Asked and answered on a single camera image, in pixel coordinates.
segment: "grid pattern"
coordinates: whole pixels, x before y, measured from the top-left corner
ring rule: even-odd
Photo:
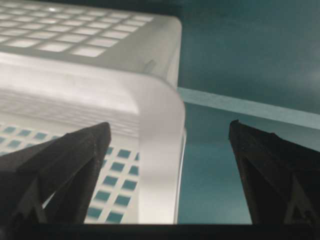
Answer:
[[[60,136],[61,134],[46,130],[39,131],[0,122],[0,156],[54,140]]]
[[[137,116],[123,111],[85,107],[81,104],[70,104],[62,100],[52,100],[26,93],[0,88],[0,109],[7,113],[34,118],[48,118],[60,122],[88,127],[108,122],[112,134],[120,134],[137,138],[139,136],[139,119]]]
[[[98,57],[153,19],[110,9],[0,1],[0,46]]]
[[[126,210],[130,207],[131,198],[138,190],[138,172],[130,173],[131,169],[139,169],[138,155],[135,149],[123,149],[113,145],[109,147],[85,222],[122,222]]]
[[[61,135],[0,122],[0,156],[54,140]],[[130,173],[132,168],[139,168],[137,155],[136,149],[113,145],[108,148],[86,222],[122,222],[126,210],[130,207],[131,198],[138,190],[139,176]]]

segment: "white plastic basket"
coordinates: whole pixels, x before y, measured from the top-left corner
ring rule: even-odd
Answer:
[[[86,222],[176,222],[181,30],[169,16],[0,1],[0,155],[109,122]]]

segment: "square hole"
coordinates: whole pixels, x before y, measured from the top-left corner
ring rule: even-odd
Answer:
[[[17,7],[19,7],[19,5],[20,5],[20,3],[11,2],[11,1],[7,1],[2,4],[2,6],[7,7],[7,8],[17,8]]]
[[[6,128],[3,130],[3,132],[4,132],[5,134],[12,134],[15,130],[16,130],[15,127],[13,127],[13,126],[8,126],[8,127],[6,127]]]
[[[95,38],[91,39],[90,41],[88,41],[87,44],[110,48],[113,45],[115,45],[117,42],[118,42],[118,40],[115,40],[115,39],[95,37]]]
[[[105,48],[97,48],[90,46],[80,46],[72,51],[74,55],[80,55],[84,57],[97,57],[106,51]]]
[[[0,20],[6,20],[11,17],[12,17],[12,15],[9,15],[9,14],[0,14]]]
[[[118,12],[114,12],[110,15],[111,18],[118,18],[118,19],[126,19],[128,18],[130,15],[126,14],[126,13],[118,13]]]
[[[111,211],[106,220],[109,222],[119,224],[121,222],[123,216],[124,215],[122,213],[117,213],[117,212]]]
[[[79,8],[68,8],[64,12],[67,14],[82,14],[85,10]]]
[[[91,16],[96,16],[96,17],[102,17],[106,15],[106,12],[105,11],[88,11],[86,14]]]
[[[105,23],[105,22],[94,21],[94,22],[89,23],[87,26],[91,27],[91,28],[106,29],[106,28],[110,27],[111,24]]]
[[[84,21],[79,21],[79,20],[67,20],[62,22],[61,24],[63,25],[70,25],[70,26],[80,26],[84,24]]]
[[[144,22],[144,21],[136,21],[136,20],[127,20],[127,21],[124,22],[124,24],[142,27],[142,26],[144,26],[146,24],[146,22]]]
[[[52,32],[67,32],[70,31],[73,27],[71,26],[62,26],[62,25],[54,25],[51,27],[48,27],[46,30],[52,31]]]
[[[12,28],[12,27],[15,27],[19,24],[20,23],[15,22],[15,21],[0,21],[0,27]]]
[[[130,156],[130,151],[121,149],[117,155],[119,158],[128,159]]]
[[[117,181],[118,181],[118,178],[116,178],[116,177],[106,176],[104,181],[103,181],[103,184],[110,185],[110,186],[115,186]]]
[[[121,25],[115,26],[113,29],[120,30],[120,31],[126,31],[126,32],[134,32],[135,30],[138,29],[138,27],[121,24]]]
[[[34,11],[34,12],[29,13],[29,15],[34,16],[34,17],[44,18],[44,17],[48,17],[50,15],[50,13],[44,12],[44,11]]]
[[[111,24],[116,24],[121,21],[121,19],[118,18],[111,18],[111,17],[103,17],[99,21],[105,22],[105,23],[111,23]]]
[[[122,31],[106,31],[101,34],[103,37],[107,38],[114,38],[114,39],[124,39],[129,35],[128,32],[122,32]]]
[[[77,29],[75,29],[73,32],[75,34],[86,34],[86,35],[94,35],[98,32],[100,32],[100,29],[96,29],[96,28],[90,28],[90,27],[79,27]]]
[[[21,141],[18,141],[18,140],[12,140],[9,144],[8,144],[8,148],[11,148],[11,149],[15,149],[17,147],[19,147],[19,145],[21,144]]]
[[[51,13],[58,13],[62,11],[62,7],[56,7],[56,6],[46,6],[45,8],[43,8],[43,11],[46,12],[51,12]]]
[[[40,23],[28,23],[22,26],[19,26],[21,29],[32,29],[32,30],[38,30],[43,28],[45,25]]]
[[[117,172],[122,172],[124,169],[125,165],[119,162],[114,162],[111,166],[111,170],[117,171]]]
[[[41,5],[37,5],[37,4],[25,4],[22,6],[23,9],[28,9],[28,10],[38,10],[39,8],[41,8]]]
[[[33,20],[35,20],[35,17],[33,16],[18,16],[16,18],[14,18],[15,21],[19,21],[19,22],[31,22]]]
[[[139,175],[139,168],[137,166],[132,166],[130,168],[129,174],[138,176]]]
[[[84,35],[78,35],[78,34],[65,34],[57,38],[59,41],[66,41],[66,42],[72,42],[72,43],[79,43],[85,39],[87,39],[87,36]]]
[[[21,39],[9,41],[5,45],[11,46],[11,47],[17,47],[17,48],[29,48],[38,43],[39,43],[38,40],[21,38]]]
[[[47,136],[47,134],[43,133],[43,132],[38,132],[33,138],[37,139],[37,140],[43,140],[45,139]]]
[[[31,133],[30,130],[26,130],[26,129],[23,129],[19,132],[18,136],[21,136],[21,137],[27,137],[29,136],[29,134]]]
[[[133,191],[136,189],[136,186],[137,186],[136,181],[125,180],[122,185],[122,188]]]
[[[23,9],[13,9],[13,10],[10,10],[8,11],[7,13],[8,14],[14,14],[14,15],[23,15],[23,14],[26,14],[26,10],[23,10]]]
[[[62,43],[62,42],[48,42],[46,44],[43,44],[37,47],[37,49],[43,50],[43,51],[49,51],[49,52],[62,52],[64,50],[67,50],[71,46],[72,46],[71,44]]]
[[[40,20],[37,21],[37,23],[41,24],[56,24],[60,20],[55,19],[55,18],[41,18]]]
[[[24,29],[8,29],[3,32],[1,32],[2,35],[9,35],[9,36],[20,36],[22,34],[26,34],[30,32],[29,30]]]
[[[154,17],[153,16],[143,16],[143,15],[136,15],[133,17],[134,20],[144,21],[144,22],[151,22]]]
[[[0,43],[7,41],[8,39],[10,39],[10,37],[7,36],[0,36]]]
[[[0,152],[0,156],[4,156],[4,155],[7,155],[7,154],[8,154],[8,152],[6,152],[6,151]]]
[[[35,31],[28,35],[29,38],[35,38],[35,39],[49,39],[54,36],[56,36],[57,33],[50,32],[50,31]]]
[[[98,191],[94,197],[95,200],[107,202],[110,197],[110,193],[106,191]]]
[[[130,197],[118,195],[118,197],[116,198],[114,203],[126,207],[126,206],[128,206],[129,202],[130,202]]]
[[[114,150],[113,147],[111,147],[111,146],[108,147],[108,149],[107,149],[107,151],[106,151],[106,154],[107,154],[107,155],[111,155],[113,150]]]
[[[58,14],[53,15],[52,17],[56,18],[56,19],[69,19],[72,16],[69,14],[58,13]]]
[[[80,15],[80,16],[77,16],[75,19],[82,20],[82,21],[93,21],[94,19],[96,19],[96,17],[95,16]]]
[[[100,217],[101,213],[102,213],[102,209],[95,208],[95,207],[89,207],[86,215],[88,217],[98,219]]]

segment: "black clamp jaw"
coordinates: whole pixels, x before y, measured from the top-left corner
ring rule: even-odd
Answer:
[[[0,157],[0,240],[26,224],[82,224],[110,141],[101,123]]]
[[[320,152],[237,120],[229,139],[253,224],[320,226]]]

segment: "teal background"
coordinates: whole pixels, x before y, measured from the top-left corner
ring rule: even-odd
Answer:
[[[179,87],[320,113],[318,0],[53,2],[177,16],[183,26]],[[320,150],[316,129],[185,106],[179,223],[250,223],[228,142],[232,120]]]

